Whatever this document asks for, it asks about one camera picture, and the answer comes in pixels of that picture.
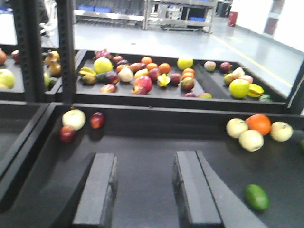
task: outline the green apple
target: green apple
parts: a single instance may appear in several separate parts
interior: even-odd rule
[[[244,79],[235,79],[229,85],[229,91],[235,98],[243,98],[249,93],[250,83]]]
[[[247,130],[239,135],[240,145],[250,152],[257,151],[264,144],[264,138],[261,132],[257,130]]]
[[[43,74],[43,78],[44,78],[44,84],[46,85],[46,88],[48,88],[49,83],[50,83],[50,81],[51,81],[51,79],[50,79],[48,73],[45,72],[45,73]]]
[[[105,58],[105,57],[100,57],[94,62],[94,69],[96,73],[104,73],[113,70],[113,64],[112,62]]]
[[[0,69],[0,84],[6,85],[9,89],[15,85],[14,74],[7,69]]]
[[[294,133],[292,126],[284,122],[274,122],[271,125],[270,135],[271,137],[279,142],[288,140]]]
[[[178,58],[177,67],[180,70],[191,68],[193,66],[193,57],[190,55],[184,55]]]
[[[241,133],[244,131],[247,131],[249,129],[248,124],[246,121],[239,119],[239,118],[233,118],[229,120],[226,124],[226,132],[227,134],[235,139],[238,139]]]

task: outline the shelving unit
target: shelving unit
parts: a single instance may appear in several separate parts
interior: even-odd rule
[[[164,12],[155,14],[152,9],[158,5],[158,8],[162,11],[168,8],[168,6],[178,6],[182,10],[186,10],[185,19],[172,19],[167,17]],[[203,30],[208,33],[212,33],[212,21],[217,6],[216,0],[148,0],[147,3],[147,16],[145,19],[144,29],[148,29],[149,23],[154,22],[162,26],[164,29],[173,30]],[[193,8],[205,10],[205,21],[189,20],[190,10]],[[200,28],[187,28],[188,26],[195,26]]]
[[[77,1],[74,15],[77,20],[93,20],[116,24],[142,24],[144,21],[145,0],[95,0],[90,5],[83,5],[86,1]]]

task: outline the blue bin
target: blue bin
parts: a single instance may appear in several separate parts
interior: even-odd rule
[[[93,12],[93,11],[94,11],[94,6],[79,5],[79,6],[78,6],[78,9],[79,9],[79,10],[84,10],[84,11]]]
[[[200,21],[200,22],[204,22],[205,18],[199,18],[199,17],[189,17],[189,20],[192,21]]]
[[[99,12],[99,13],[111,13],[111,8],[95,6],[95,12]]]

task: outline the yellow apple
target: yellow apple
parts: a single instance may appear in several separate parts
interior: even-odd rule
[[[71,126],[75,129],[75,131],[78,131],[81,129],[86,122],[86,115],[83,111],[79,109],[72,109],[62,115],[62,124],[64,126]]]

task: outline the yellow floor line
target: yellow floor line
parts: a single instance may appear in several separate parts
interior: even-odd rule
[[[237,53],[238,55],[242,56],[244,59],[247,59],[249,62],[251,62],[254,65],[256,65],[257,67],[261,68],[262,70],[264,70],[266,73],[268,73],[269,75],[271,75],[272,77],[274,77],[278,81],[284,83],[286,86],[288,86],[288,87],[292,87],[293,86],[291,83],[285,81],[283,78],[281,78],[280,76],[276,75],[272,71],[268,70],[266,67],[262,66],[261,64],[257,63],[256,61],[254,61],[252,58],[248,57],[244,53],[242,53],[239,50],[235,49],[234,47],[232,47],[230,44],[226,43],[222,39],[218,38],[217,36],[215,36],[213,34],[210,34],[210,36],[212,36],[214,39],[216,39],[219,43],[221,43],[221,44],[225,45],[226,47],[228,47],[230,50],[232,50],[235,53]]]

